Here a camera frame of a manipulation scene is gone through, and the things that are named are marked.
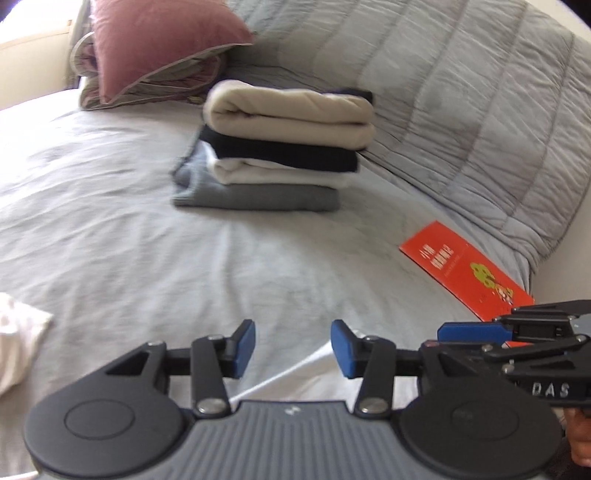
pillow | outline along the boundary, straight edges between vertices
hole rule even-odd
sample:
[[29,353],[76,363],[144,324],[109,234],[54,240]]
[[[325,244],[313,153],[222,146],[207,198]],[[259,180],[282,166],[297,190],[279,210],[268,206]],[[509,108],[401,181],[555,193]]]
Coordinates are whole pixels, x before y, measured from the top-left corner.
[[225,67],[225,53],[204,60],[193,58],[180,61],[157,73],[144,76],[110,103],[100,99],[100,80],[97,68],[94,33],[88,33],[72,50],[72,70],[85,80],[80,89],[82,110],[99,110],[120,105],[191,99],[203,103],[207,91],[218,80]]
[[93,16],[105,104],[179,62],[203,60],[253,40],[222,0],[96,0]]

red card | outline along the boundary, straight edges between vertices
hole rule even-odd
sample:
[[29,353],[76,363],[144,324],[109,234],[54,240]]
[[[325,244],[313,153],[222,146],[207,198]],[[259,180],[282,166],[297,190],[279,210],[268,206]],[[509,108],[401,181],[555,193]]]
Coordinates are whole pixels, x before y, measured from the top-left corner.
[[400,250],[484,322],[534,303],[479,250],[439,222],[426,226]]

beige folded sweater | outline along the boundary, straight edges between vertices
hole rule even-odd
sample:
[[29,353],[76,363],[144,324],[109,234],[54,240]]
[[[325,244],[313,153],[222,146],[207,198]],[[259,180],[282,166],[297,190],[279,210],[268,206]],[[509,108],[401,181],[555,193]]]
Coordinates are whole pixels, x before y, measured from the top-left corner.
[[354,95],[218,83],[203,105],[205,122],[231,137],[361,150],[374,137],[374,107]]

blue gripper pad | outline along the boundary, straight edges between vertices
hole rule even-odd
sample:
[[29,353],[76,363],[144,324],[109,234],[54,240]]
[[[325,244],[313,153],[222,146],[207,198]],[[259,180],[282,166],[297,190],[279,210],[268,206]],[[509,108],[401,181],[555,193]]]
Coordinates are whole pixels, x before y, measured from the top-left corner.
[[254,322],[250,324],[248,330],[242,335],[236,347],[236,359],[234,360],[234,371],[236,378],[241,378],[244,375],[248,362],[252,357],[252,353],[256,345],[256,328]]
[[512,340],[513,332],[501,323],[447,322],[439,327],[440,342],[482,342],[502,345]]
[[346,378],[355,378],[355,358],[353,356],[350,331],[345,330],[344,322],[335,320],[330,325],[330,343],[341,372]]

stack of folded clothes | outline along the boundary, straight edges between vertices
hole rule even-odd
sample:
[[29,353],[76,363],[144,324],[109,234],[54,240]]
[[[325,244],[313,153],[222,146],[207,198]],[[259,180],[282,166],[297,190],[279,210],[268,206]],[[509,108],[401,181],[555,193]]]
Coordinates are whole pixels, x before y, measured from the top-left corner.
[[339,190],[374,137],[371,92],[279,90],[218,83],[205,126],[172,175],[177,206],[338,210]]

